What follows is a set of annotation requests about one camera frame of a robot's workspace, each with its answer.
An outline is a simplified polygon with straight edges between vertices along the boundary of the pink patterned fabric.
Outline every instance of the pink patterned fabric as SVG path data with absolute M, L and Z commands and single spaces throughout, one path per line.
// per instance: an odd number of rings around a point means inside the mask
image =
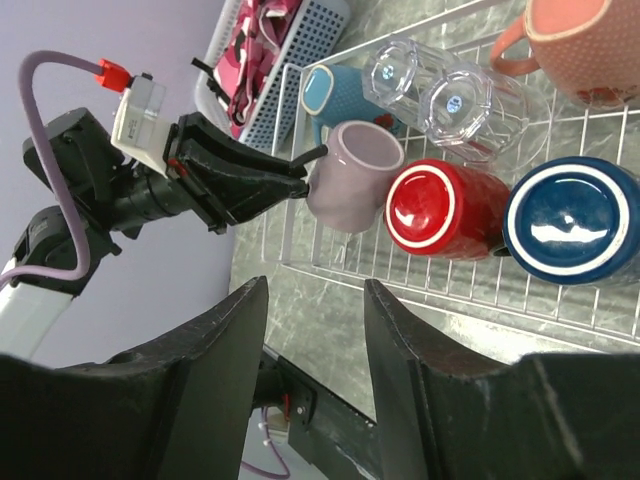
M 251 116 L 301 1 L 245 0 L 240 8 L 231 42 L 213 70 L 228 97 L 218 95 L 218 101 L 236 137 Z

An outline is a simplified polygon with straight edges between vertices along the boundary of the clear drinking glass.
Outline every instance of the clear drinking glass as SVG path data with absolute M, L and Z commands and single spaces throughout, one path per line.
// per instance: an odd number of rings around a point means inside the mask
M 362 69 L 364 96 L 404 124 L 424 132 L 420 96 L 441 78 L 443 68 L 460 61 L 446 50 L 392 37 L 369 56 Z
M 434 145 L 467 162 L 487 165 L 518 147 L 520 168 L 546 142 L 550 110 L 538 90 L 461 62 L 442 69 L 440 78 L 422 92 L 419 118 Z M 501 165 L 499 170 L 513 170 L 516 165 L 510 167 Z

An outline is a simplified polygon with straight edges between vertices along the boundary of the red clip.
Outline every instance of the red clip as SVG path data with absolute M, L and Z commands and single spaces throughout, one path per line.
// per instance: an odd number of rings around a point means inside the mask
M 189 172 L 184 167 L 184 165 L 182 165 L 176 158 L 170 158 L 167 162 L 167 165 L 173 168 L 181 177 L 186 177 L 187 175 L 189 175 Z
M 102 75 L 96 75 L 96 80 L 104 88 L 122 93 L 129 86 L 131 75 L 120 65 L 102 58 L 100 66 L 102 67 Z
M 289 394 L 285 393 L 284 394 L 284 419 L 288 422 L 289 421 L 289 414 L 291 413 L 291 401 L 289 399 Z

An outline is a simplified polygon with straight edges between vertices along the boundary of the lavender mug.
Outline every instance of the lavender mug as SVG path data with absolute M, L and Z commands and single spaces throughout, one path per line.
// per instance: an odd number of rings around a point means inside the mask
M 404 150 L 393 134 L 360 120 L 338 124 L 325 147 L 309 176 L 309 210 L 330 228 L 364 232 L 385 204 Z

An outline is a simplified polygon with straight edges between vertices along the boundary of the pink mug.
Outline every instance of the pink mug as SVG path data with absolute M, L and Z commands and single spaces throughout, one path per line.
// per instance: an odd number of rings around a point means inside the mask
M 402 169 L 404 149 L 384 128 L 359 120 L 338 124 L 326 149 L 309 175 L 309 210 L 334 230 L 364 232 Z
M 558 90 L 591 108 L 640 106 L 640 0 L 528 0 L 496 40 L 494 70 L 510 76 L 544 70 Z M 503 54 L 523 38 L 533 55 Z

